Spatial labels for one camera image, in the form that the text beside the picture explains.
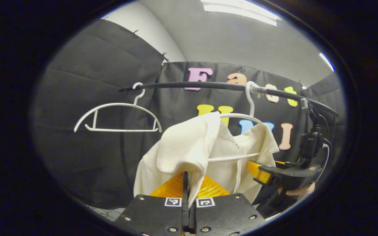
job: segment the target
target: human hand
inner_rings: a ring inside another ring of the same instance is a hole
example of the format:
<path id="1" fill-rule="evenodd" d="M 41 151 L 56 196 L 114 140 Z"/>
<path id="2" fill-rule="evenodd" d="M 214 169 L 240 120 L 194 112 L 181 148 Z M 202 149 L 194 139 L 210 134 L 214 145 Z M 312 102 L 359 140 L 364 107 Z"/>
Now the human hand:
<path id="1" fill-rule="evenodd" d="M 299 201 L 303 197 L 306 197 L 308 194 L 313 193 L 313 191 L 315 191 L 315 183 L 314 182 L 303 187 L 303 188 L 288 190 L 286 194 L 287 194 L 287 196 L 298 196 L 297 201 Z M 281 194 L 281 192 L 282 192 L 282 188 L 279 188 L 278 194 Z"/>

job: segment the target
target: white clothes hanger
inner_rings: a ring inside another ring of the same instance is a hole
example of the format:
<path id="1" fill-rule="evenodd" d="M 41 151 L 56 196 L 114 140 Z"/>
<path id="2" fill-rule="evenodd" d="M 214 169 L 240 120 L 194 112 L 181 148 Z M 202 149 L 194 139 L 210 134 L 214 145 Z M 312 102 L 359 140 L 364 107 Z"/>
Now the white clothes hanger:
<path id="1" fill-rule="evenodd" d="M 247 98 L 247 100 L 250 103 L 250 112 L 249 112 L 249 115 L 240 114 L 240 113 L 225 113 L 225 114 L 220 114 L 220 117 L 221 118 L 226 118 L 226 117 L 229 117 L 229 118 L 232 118 L 232 117 L 233 118 L 243 118 L 243 119 L 246 119 L 246 120 L 254 121 L 257 124 L 262 123 L 260 120 L 258 120 L 255 117 L 253 117 L 253 115 L 255 113 L 255 104 L 253 103 L 253 100 L 250 97 L 250 89 L 253 88 L 253 87 L 259 87 L 259 86 L 257 84 L 255 84 L 253 81 L 249 81 L 249 82 L 246 83 L 246 90 L 245 90 L 245 92 L 246 92 L 246 98 Z M 210 159 L 208 159 L 208 162 L 240 160 L 240 159 L 243 159 L 243 158 L 255 157 L 255 156 L 258 156 L 259 154 L 260 154 L 260 152 L 253 153 L 253 154 L 247 154 L 247 155 L 243 155 L 243 156 L 237 156 L 237 157 L 217 157 L 217 158 L 210 158 Z"/>
<path id="2" fill-rule="evenodd" d="M 142 83 L 138 82 L 138 83 L 135 83 L 134 86 L 132 86 L 132 88 L 136 88 L 137 85 L 143 85 Z M 97 106 L 91 110 L 89 110 L 87 113 L 85 113 L 77 122 L 77 124 L 75 125 L 74 127 L 74 133 L 77 131 L 78 127 L 80 126 L 81 122 L 87 117 L 89 116 L 91 113 L 94 112 L 94 118 L 93 118 L 93 127 L 89 127 L 87 124 L 84 124 L 84 126 L 87 128 L 87 130 L 90 130 L 90 131 L 99 131 L 99 132 L 155 132 L 155 131 L 159 131 L 161 133 L 161 125 L 157 119 L 157 117 L 152 113 L 150 112 L 149 110 L 143 108 L 143 107 L 140 107 L 138 106 L 136 103 L 138 101 L 139 98 L 141 98 L 142 96 L 144 96 L 144 93 L 145 93 L 145 89 L 142 90 L 142 93 L 140 95 L 138 95 L 137 97 L 135 97 L 135 100 L 134 100 L 134 103 L 133 104 L 130 104 L 130 103 L 107 103 L 107 104 L 103 104 L 103 105 L 100 105 L 100 106 Z M 108 128 L 96 128 L 96 121 L 97 121 L 97 112 L 99 111 L 99 109 L 102 109 L 102 108 L 106 108 L 106 107 L 111 107 L 111 106 L 126 106 L 126 107 L 133 107 L 133 108 L 137 108 L 137 109 L 141 109 L 145 112 L 147 112 L 148 114 L 150 114 L 153 118 L 154 118 L 154 125 L 153 125 L 153 129 L 150 130 L 141 130 L 141 129 L 108 129 Z"/>

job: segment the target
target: white shirt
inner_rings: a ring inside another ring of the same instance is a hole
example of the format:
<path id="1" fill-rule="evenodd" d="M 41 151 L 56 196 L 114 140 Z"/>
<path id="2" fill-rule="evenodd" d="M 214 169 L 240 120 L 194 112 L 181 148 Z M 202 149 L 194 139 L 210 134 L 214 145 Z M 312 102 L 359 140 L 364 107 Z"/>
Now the white shirt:
<path id="1" fill-rule="evenodd" d="M 242 193 L 252 203 L 261 185 L 245 166 L 249 160 L 275 166 L 272 153 L 279 148 L 269 127 L 260 123 L 238 136 L 232 136 L 219 112 L 200 115 L 169 127 L 138 165 L 134 196 L 150 195 L 182 171 L 189 173 L 189 207 L 194 202 L 205 175 L 230 193 Z M 234 157 L 260 152 L 240 160 L 208 163 L 208 159 Z"/>

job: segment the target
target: ceiling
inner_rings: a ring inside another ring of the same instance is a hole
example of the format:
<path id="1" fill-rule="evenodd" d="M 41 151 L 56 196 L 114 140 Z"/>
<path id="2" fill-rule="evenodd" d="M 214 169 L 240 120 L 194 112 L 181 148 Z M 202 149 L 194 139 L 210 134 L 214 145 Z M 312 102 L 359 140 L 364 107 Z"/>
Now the ceiling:
<path id="1" fill-rule="evenodd" d="M 332 73 L 318 48 L 286 21 L 274 27 L 243 16 L 205 12 L 199 0 L 139 2 L 162 23 L 187 61 L 249 66 L 307 86 Z"/>

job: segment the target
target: hanger hook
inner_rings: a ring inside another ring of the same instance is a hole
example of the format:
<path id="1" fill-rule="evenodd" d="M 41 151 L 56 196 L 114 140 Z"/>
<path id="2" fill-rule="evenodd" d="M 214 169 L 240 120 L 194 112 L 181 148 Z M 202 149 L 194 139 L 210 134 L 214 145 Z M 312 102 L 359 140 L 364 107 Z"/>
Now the hanger hook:
<path id="1" fill-rule="evenodd" d="M 249 101 L 250 103 L 250 112 L 249 112 L 249 115 L 253 117 L 253 115 L 255 114 L 255 103 L 253 102 L 253 99 L 252 97 L 250 96 L 250 89 L 253 87 L 253 85 L 256 85 L 253 81 L 248 81 L 246 83 L 246 98 L 247 100 Z"/>
<path id="2" fill-rule="evenodd" d="M 132 88 L 135 89 L 137 87 L 137 85 L 144 85 L 143 83 L 141 82 L 136 82 Z M 142 93 L 140 95 L 138 95 L 137 97 L 135 97 L 135 100 L 134 100 L 134 105 L 136 106 L 136 103 L 138 101 L 139 98 L 141 98 L 142 96 L 144 96 L 144 93 L 145 93 L 145 89 L 142 90 Z"/>

